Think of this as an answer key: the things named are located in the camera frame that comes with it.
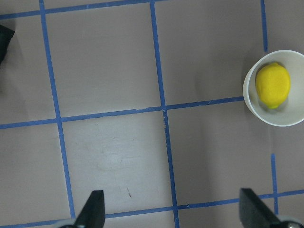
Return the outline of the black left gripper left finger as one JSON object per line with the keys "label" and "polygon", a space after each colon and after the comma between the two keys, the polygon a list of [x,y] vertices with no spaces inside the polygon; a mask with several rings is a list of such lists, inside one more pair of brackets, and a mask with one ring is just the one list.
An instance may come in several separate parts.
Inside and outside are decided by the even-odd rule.
{"label": "black left gripper left finger", "polygon": [[103,228],[105,224],[104,200],[103,190],[92,191],[73,226],[75,228]]}

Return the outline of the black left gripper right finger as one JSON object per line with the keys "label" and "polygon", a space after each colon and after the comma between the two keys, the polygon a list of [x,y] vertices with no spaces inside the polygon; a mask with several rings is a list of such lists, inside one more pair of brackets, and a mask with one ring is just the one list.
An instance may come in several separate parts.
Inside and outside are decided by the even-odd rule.
{"label": "black left gripper right finger", "polygon": [[244,228],[284,228],[285,223],[250,188],[239,191],[239,219]]}

